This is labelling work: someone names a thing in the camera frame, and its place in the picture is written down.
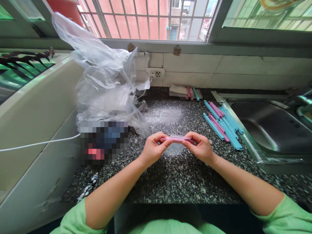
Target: window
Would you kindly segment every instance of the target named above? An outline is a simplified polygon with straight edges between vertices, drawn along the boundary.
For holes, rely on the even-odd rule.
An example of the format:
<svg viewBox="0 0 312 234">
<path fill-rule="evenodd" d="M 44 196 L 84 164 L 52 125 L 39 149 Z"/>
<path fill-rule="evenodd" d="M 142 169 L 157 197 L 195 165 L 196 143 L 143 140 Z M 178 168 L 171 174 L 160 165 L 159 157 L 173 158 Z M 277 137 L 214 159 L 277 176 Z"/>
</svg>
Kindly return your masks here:
<svg viewBox="0 0 312 234">
<path fill-rule="evenodd" d="M 179 2 L 180 0 L 172 0 L 171 6 L 174 8 L 179 8 Z"/>
<path fill-rule="evenodd" d="M 312 0 L 3 0 L 0 46 L 71 49 L 57 38 L 53 11 L 111 48 L 311 57 Z"/>
<path fill-rule="evenodd" d="M 312 31 L 312 0 L 234 0 L 222 27 Z"/>
<path fill-rule="evenodd" d="M 222 0 L 208 42 L 304 47 L 312 44 L 312 0 Z"/>
<path fill-rule="evenodd" d="M 218 0 L 78 1 L 79 24 L 99 38 L 204 42 Z"/>
</svg>

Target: hand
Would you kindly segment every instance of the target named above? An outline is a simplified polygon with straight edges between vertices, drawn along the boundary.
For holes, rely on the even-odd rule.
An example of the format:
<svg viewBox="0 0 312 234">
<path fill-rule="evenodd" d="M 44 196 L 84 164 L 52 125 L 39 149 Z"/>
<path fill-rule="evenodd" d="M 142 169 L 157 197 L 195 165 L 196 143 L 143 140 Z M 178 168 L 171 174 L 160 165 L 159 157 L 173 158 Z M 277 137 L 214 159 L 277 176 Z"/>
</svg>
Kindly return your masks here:
<svg viewBox="0 0 312 234">
<path fill-rule="evenodd" d="M 210 142 L 207 137 L 195 132 L 188 132 L 185 137 L 190 137 L 197 143 L 195 146 L 188 141 L 182 141 L 182 144 L 188 148 L 198 159 L 209 166 L 212 166 L 216 162 L 219 156 L 212 151 Z"/>
<path fill-rule="evenodd" d="M 171 145 L 172 140 L 166 140 L 163 143 L 160 142 L 160 139 L 165 137 L 168 136 L 163 132 L 157 132 L 146 139 L 144 149 L 138 157 L 138 160 L 140 160 L 146 168 L 157 162 L 163 152 Z"/>
</svg>

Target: power cord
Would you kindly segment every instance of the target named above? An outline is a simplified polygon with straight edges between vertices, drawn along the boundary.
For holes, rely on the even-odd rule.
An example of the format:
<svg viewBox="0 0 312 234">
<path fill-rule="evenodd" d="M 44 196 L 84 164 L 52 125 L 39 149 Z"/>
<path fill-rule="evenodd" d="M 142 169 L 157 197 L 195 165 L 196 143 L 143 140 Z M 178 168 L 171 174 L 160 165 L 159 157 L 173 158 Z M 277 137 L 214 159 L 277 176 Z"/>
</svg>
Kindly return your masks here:
<svg viewBox="0 0 312 234">
<path fill-rule="evenodd" d="M 64 140 L 71 140 L 71 139 L 74 139 L 74 138 L 76 138 L 76 137 L 78 137 L 78 136 L 80 136 L 80 133 L 79 133 L 78 135 L 73 136 L 73 137 L 70 137 L 70 138 L 59 139 L 59 140 L 53 140 L 53 141 L 45 141 L 45 142 L 40 142 L 40 143 L 36 143 L 36 144 L 25 145 L 25 146 L 10 148 L 10 149 L 1 149 L 0 152 L 9 151 L 9 150 L 17 150 L 17 149 L 22 149 L 22 148 L 30 147 L 30 146 L 35 146 L 35 145 L 41 145 L 41 144 L 51 143 L 51 142 L 58 142 L 58 141 L 64 141 Z"/>
</svg>

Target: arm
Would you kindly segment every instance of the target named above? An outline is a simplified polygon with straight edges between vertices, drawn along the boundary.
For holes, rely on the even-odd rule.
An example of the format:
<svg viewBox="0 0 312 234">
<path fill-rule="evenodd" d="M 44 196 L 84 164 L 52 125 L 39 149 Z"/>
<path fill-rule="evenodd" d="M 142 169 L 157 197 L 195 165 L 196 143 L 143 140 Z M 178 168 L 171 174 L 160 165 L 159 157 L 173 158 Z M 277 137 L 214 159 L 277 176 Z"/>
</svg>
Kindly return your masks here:
<svg viewBox="0 0 312 234">
<path fill-rule="evenodd" d="M 218 172 L 257 215 L 269 215 L 284 199 L 284 194 L 272 185 L 216 155 L 205 136 L 195 132 L 185 136 L 198 144 L 195 146 L 183 141 L 183 145 Z"/>
<path fill-rule="evenodd" d="M 98 230 L 104 228 L 114 216 L 127 197 L 141 174 L 158 159 L 172 143 L 166 140 L 161 145 L 157 143 L 165 138 L 162 132 L 147 138 L 142 154 L 106 181 L 85 199 L 86 225 Z"/>
</svg>

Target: white cable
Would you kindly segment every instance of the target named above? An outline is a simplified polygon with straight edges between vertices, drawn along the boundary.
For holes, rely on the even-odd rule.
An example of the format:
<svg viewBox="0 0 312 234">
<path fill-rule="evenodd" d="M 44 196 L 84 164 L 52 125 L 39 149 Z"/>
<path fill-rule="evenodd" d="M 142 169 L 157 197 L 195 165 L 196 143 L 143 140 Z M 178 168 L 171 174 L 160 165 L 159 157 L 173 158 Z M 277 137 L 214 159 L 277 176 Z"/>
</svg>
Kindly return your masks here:
<svg viewBox="0 0 312 234">
<path fill-rule="evenodd" d="M 140 97 L 142 97 L 142 96 L 145 94 L 145 92 L 146 92 L 146 89 L 144 90 L 143 94 L 142 94 L 141 96 L 138 97 L 138 99 L 139 99 Z"/>
<path fill-rule="evenodd" d="M 0 152 L 3 151 L 9 151 L 9 150 L 16 150 L 16 149 L 21 149 L 21 148 L 26 148 L 26 147 L 30 147 L 30 146 L 35 146 L 35 145 L 41 145 L 41 144 L 46 144 L 46 143 L 51 143 L 51 142 L 57 142 L 57 141 L 64 141 L 64 140 L 71 140 L 74 139 L 76 137 L 80 136 L 80 133 L 76 136 L 70 137 L 70 138 L 65 138 L 65 139 L 59 139 L 59 140 L 53 140 L 53 141 L 45 141 L 45 142 L 40 142 L 40 143 L 36 143 L 36 144 L 31 144 L 31 145 L 26 145 L 26 146 L 20 146 L 20 147 L 15 147 L 15 148 L 10 148 L 10 149 L 1 149 Z"/>
</svg>

